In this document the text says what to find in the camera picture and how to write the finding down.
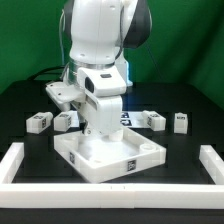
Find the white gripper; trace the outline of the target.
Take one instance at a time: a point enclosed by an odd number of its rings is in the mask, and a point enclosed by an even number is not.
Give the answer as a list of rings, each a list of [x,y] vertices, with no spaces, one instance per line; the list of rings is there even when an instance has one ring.
[[[85,135],[110,135],[121,129],[121,95],[126,92],[126,83],[115,66],[101,70],[81,67],[75,84],[52,82],[46,91],[61,111],[70,106],[77,110],[85,121]]]

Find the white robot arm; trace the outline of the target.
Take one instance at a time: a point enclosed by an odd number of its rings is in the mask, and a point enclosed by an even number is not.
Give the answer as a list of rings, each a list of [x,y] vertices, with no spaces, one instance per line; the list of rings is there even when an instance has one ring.
[[[86,135],[120,130],[127,79],[116,64],[125,48],[147,40],[151,27],[147,0],[74,0],[69,65],[46,91],[61,110],[77,110]]]

